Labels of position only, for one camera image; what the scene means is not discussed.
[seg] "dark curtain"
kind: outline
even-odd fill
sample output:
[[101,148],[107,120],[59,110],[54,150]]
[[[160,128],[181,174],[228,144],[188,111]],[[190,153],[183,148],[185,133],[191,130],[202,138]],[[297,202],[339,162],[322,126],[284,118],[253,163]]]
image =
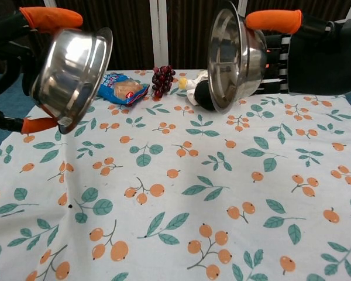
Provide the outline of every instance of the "dark curtain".
[[[44,6],[43,0],[0,0],[0,16],[10,15],[19,7]],[[50,42],[47,34],[31,33],[26,37],[15,40],[16,43],[30,47],[34,54],[38,56],[46,44]],[[0,73],[4,72],[5,62],[0,60]]]
[[59,8],[80,13],[84,30],[112,29],[109,70],[153,68],[149,0],[56,0],[56,3]]
[[[168,53],[173,68],[206,68],[208,37],[222,0],[167,0]],[[232,1],[235,7],[238,0]]]
[[[238,6],[238,0],[232,2]],[[206,69],[209,31],[219,3],[167,0],[168,52],[174,68]],[[301,9],[324,20],[338,20],[346,17],[350,6],[351,0],[248,0],[246,14],[264,9]]]

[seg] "orange fingertip cover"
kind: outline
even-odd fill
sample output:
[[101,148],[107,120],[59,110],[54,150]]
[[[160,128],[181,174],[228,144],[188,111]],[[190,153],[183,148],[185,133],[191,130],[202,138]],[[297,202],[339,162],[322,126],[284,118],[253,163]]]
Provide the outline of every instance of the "orange fingertip cover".
[[302,12],[286,10],[265,10],[250,13],[246,26],[254,30],[270,30],[294,34],[302,24]]
[[83,24],[82,16],[68,9],[25,7],[19,10],[30,27],[39,32],[54,33],[61,28],[78,28]]
[[27,134],[27,133],[36,133],[40,131],[44,131],[53,127],[58,126],[59,124],[52,118],[39,118],[39,119],[34,119],[34,120],[29,120],[25,118],[23,120],[23,125],[22,125],[22,134]]

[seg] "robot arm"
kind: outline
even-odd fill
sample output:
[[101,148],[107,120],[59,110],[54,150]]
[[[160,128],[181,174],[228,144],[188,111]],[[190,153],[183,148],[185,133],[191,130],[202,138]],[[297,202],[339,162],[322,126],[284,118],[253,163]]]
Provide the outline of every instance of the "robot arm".
[[[5,71],[0,78],[0,94],[7,90],[23,72],[22,90],[29,95],[33,78],[37,75],[37,61],[28,47],[12,42],[30,32],[55,34],[61,28],[77,28],[83,23],[78,13],[60,8],[28,7],[20,8],[13,15],[0,17],[0,59],[6,61]],[[35,120],[4,116],[0,111],[0,128],[33,133],[57,126],[52,118]]]

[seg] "bowl rim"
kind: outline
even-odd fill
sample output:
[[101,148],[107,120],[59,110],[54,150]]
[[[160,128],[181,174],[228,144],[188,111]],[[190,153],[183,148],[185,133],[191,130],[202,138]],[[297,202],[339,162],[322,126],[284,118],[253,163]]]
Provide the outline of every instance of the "bowl rim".
[[106,73],[106,70],[108,68],[108,64],[111,60],[111,54],[112,54],[112,48],[113,48],[113,33],[110,28],[102,28],[99,31],[97,31],[94,34],[96,37],[103,37],[106,43],[106,49],[105,49],[105,56],[102,59],[102,64],[101,64],[101,71],[99,72],[99,76],[94,84],[94,87],[92,89],[92,94],[88,97],[85,105],[83,106],[82,110],[80,113],[77,115],[76,118],[73,119],[72,123],[69,124],[68,126],[62,126],[61,124],[58,125],[58,129],[60,133],[63,135],[71,132],[80,122],[80,120],[83,119],[85,116],[87,109],[90,107],[90,105],[93,103],[99,86],[101,84],[101,81]]

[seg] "floral tablecloth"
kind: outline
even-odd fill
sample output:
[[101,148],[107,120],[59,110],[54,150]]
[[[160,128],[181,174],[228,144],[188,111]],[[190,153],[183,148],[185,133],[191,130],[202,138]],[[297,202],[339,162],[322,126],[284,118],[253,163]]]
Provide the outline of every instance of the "floral tablecloth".
[[256,95],[221,115],[173,83],[132,107],[97,99],[68,135],[11,134],[0,280],[63,279],[350,280],[351,106]]

